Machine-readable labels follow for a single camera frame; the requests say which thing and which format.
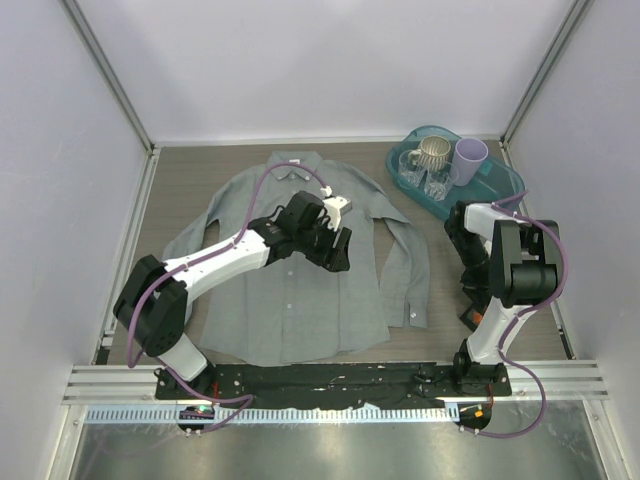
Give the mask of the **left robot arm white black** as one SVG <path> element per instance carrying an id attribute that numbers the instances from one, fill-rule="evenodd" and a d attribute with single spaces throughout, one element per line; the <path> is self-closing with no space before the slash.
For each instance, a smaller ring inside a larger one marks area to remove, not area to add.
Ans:
<path id="1" fill-rule="evenodd" d="M 212 247 L 166 261 L 147 255 L 133 267 L 113 314 L 130 343 L 168 366 L 187 396 L 203 398 L 212 389 L 212 365 L 184 332 L 188 307 L 214 287 L 294 253 L 329 272 L 348 270 L 351 231 L 342 222 L 351 208 L 345 197 L 301 191 Z"/>

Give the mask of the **grey button-up shirt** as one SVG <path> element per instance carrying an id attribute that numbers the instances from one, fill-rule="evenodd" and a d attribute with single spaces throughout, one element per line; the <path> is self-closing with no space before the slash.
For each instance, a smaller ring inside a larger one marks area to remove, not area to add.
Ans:
<path id="1" fill-rule="evenodd" d="M 275 151 L 234 176 L 208 208 L 164 249 L 166 259 L 203 247 L 206 228 L 226 239 L 248 211 L 262 217 L 321 180 L 351 200 L 350 268 L 331 273 L 298 252 L 215 287 L 201 347 L 250 364 L 279 366 L 360 351 L 390 338 L 390 328 L 427 325 L 430 282 L 424 234 L 356 167 L 311 151 Z"/>

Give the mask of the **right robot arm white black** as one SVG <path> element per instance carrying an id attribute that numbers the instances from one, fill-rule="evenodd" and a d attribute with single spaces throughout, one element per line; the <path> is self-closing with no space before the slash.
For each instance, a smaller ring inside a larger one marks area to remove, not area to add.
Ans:
<path id="1" fill-rule="evenodd" d="M 558 224 L 500 204 L 458 201 L 444 224 L 481 320 L 455 354 L 450 378 L 465 395 L 507 393 L 507 353 L 525 322 L 560 295 L 567 255 Z"/>

